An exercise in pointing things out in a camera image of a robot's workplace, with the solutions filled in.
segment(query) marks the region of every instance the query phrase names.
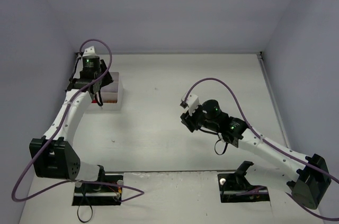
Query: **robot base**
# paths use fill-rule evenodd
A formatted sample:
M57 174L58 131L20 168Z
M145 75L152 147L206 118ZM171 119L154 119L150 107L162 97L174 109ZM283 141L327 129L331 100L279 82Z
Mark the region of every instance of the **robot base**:
M224 185L220 184L220 180L225 179ZM249 195L237 195L242 192L250 191L255 188L249 184L239 184L234 173L218 174L218 184L220 191L220 202L221 203L240 203L240 202L260 202L270 201L268 194L249 194ZM267 187L260 189L260 192L267 191Z
M122 184L122 174L105 174L104 181L112 184ZM122 188L108 186L91 186L82 184L81 187L74 188L72 205L120 205Z

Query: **screw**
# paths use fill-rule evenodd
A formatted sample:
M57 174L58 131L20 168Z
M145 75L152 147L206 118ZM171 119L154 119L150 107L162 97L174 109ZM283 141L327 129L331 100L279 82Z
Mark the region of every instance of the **screw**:
M221 186L223 186L226 183L226 179L225 178L220 179L219 183Z

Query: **black cable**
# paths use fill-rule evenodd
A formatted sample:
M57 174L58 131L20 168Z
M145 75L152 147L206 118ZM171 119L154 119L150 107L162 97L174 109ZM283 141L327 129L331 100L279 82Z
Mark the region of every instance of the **black cable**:
M218 135L216 132L213 132L213 131L208 131L208 130L203 130L203 129L199 129L200 131L204 132L204 133L208 133L208 134L212 134L212 135Z
M99 90L97 95L94 95L94 99L97 102L98 106L103 106L104 103L102 102L102 98L101 98L101 91Z
M214 152L215 152L217 155L223 155L223 154L226 152L227 146L228 146L228 143L225 143L224 150L222 151L221 154L219 154L219 153L217 152L217 150L216 150L216 146L217 146L217 143L220 142L220 141L221 141L221 139L219 139L219 140L215 143L215 145L214 145Z
M75 73L76 73L76 68L78 67L78 63L79 63L79 61L81 60L81 57L82 57L82 54L81 54L81 53L77 53L77 58L76 58L76 60L75 60L75 65L74 65L74 68L73 68L73 72L72 72L72 74L71 74L71 76L70 76L70 78L69 78L69 81L70 81L70 82L71 82L72 79L74 78L74 75L75 75Z
M213 132L213 131L208 131L208 130L203 130L203 129L199 129L200 131L202 131L202 132L204 132L204 133L207 133L207 134L211 134L211 135L218 135L216 132ZM217 146L217 143L218 142L220 142L221 141L221 139L219 139L216 143L215 143L215 145L214 145L214 152L217 154L217 155L223 155L225 152L226 152L226 150L227 150L227 146L228 146L228 143L225 143L225 147L224 147L224 150L222 151L222 153L221 154L219 154L218 152L217 152L217 150L216 150L216 146Z
M78 210L76 211L76 215L78 216L78 220L79 220L81 223L87 223L87 222L89 222L89 221L92 219L92 217L93 217L93 207L92 207L90 201L88 200L88 198L86 197L86 189L85 189L85 188L83 188L83 187L81 188L81 193L82 193L83 197L81 198L80 203L79 203L79 206L78 206ZM84 200L86 200L88 206L91 208L91 217L90 217L88 220L82 220L82 219L80 218L80 216L79 216L79 209L80 209L80 206L81 206L81 204L83 203Z
M222 185L222 191L221 191L221 201L223 200L224 198L224 193L225 193L225 185L226 185L226 182L224 182L224 184Z

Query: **table surface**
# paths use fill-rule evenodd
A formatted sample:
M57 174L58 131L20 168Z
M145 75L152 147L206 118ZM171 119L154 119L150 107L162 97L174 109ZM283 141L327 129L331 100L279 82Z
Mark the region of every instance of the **table surface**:
M122 109L86 112L73 147L83 161L107 172L134 172L125 173L125 185L145 195L118 207L94 207L90 223L322 223L272 189L271 203L220 203L215 171L234 170L244 160L270 164L234 147L217 156L217 138L190 133L180 123L184 93L196 81L216 77L234 91L251 124L284 145L256 55L122 55L113 57L110 71L121 74ZM218 100L224 112L240 117L219 83L203 82L193 93L200 102ZM30 194L55 182L35 177ZM73 189L69 183L29 200L20 224L79 223ZM124 191L123 197L133 193ZM89 209L82 214L85 218Z
M232 170L244 160L269 165L235 147L218 156L213 150L216 136L191 133L181 124L181 97L205 77L228 84L252 126L284 144L255 54L120 55L113 57L110 71L121 74L121 111L87 111L73 143L82 161L103 165L108 172ZM203 82L193 93L201 103L214 98L224 112L240 117L221 84Z

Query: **black bracket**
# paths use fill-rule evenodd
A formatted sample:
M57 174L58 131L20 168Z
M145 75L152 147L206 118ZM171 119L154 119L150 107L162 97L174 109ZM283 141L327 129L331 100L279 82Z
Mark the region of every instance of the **black bracket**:
M306 157L312 164L328 173L328 168L323 157L314 154L312 158ZM317 209L331 179L322 173L306 166L303 170L297 170L299 178L296 182L289 181L287 186L292 190L293 199L309 209Z
M46 137L33 138L30 143L32 158L47 142ZM80 170L80 159L69 142L63 137L53 140L34 162L38 177L75 180Z
M243 162L234 173L228 174L218 174L218 184L220 191L220 200L222 203L237 203L237 202L258 202L258 201L269 201L270 196L268 194L246 194L246 195L237 195L237 193L231 193L235 191L250 191L255 189L255 185L251 185L247 179L246 171L252 162ZM224 178L226 182L221 185L220 179Z

